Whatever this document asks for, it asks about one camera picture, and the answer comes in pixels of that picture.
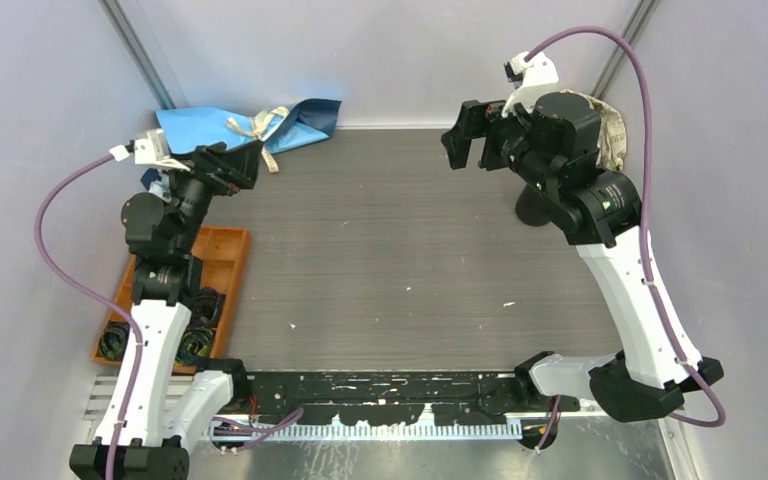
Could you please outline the blue paper flower bouquet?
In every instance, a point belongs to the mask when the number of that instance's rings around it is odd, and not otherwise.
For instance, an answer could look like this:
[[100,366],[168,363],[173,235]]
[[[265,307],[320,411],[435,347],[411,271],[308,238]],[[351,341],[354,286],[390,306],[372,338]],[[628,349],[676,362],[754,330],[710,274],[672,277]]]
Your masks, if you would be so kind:
[[308,98],[254,116],[217,107],[157,110],[155,116],[173,154],[187,154],[218,142],[236,148],[257,140],[263,143],[260,157],[268,171],[277,173],[276,154],[334,136],[341,106],[340,100]]

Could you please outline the cream ribbon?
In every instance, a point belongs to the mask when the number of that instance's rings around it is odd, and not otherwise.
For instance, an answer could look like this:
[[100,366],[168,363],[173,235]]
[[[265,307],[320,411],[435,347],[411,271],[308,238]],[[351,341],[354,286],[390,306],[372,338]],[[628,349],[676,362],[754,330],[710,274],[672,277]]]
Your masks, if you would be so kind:
[[285,106],[278,106],[271,110],[263,110],[254,117],[249,118],[249,126],[241,126],[234,117],[226,119],[226,126],[236,134],[257,140],[261,143],[260,156],[267,167],[269,174],[277,174],[280,168],[274,159],[272,153],[266,146],[267,141],[272,136],[274,128],[272,122],[278,119],[278,125],[281,125],[289,115],[289,109]]

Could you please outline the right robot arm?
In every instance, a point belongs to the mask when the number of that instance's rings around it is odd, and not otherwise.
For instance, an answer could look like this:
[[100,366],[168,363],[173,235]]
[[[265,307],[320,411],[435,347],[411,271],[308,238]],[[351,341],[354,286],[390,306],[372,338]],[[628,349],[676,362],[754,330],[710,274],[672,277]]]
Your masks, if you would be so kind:
[[537,411],[554,396],[587,399],[623,423],[675,416],[685,395],[720,380],[723,367],[699,353],[657,291],[642,200],[626,175],[599,164],[600,133],[585,98],[552,92],[512,112],[499,101],[465,101],[441,142],[452,169],[466,166],[479,139],[482,169],[508,169],[525,181],[533,210],[587,265],[621,340],[606,356],[535,355],[516,370],[518,403]]

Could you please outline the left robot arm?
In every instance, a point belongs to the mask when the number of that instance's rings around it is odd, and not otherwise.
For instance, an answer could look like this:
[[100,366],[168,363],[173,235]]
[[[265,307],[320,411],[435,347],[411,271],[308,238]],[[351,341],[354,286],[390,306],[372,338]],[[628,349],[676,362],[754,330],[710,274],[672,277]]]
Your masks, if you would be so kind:
[[143,140],[110,149],[121,161],[149,153],[168,175],[168,192],[127,200],[120,221],[135,263],[128,311],[113,305],[129,339],[108,409],[93,439],[72,448],[69,467],[79,479],[185,479],[192,450],[209,437],[221,408],[245,409],[252,388],[239,359],[200,362],[183,396],[167,407],[175,356],[201,287],[202,260],[193,252],[211,201],[253,188],[261,145],[223,143],[168,154]]

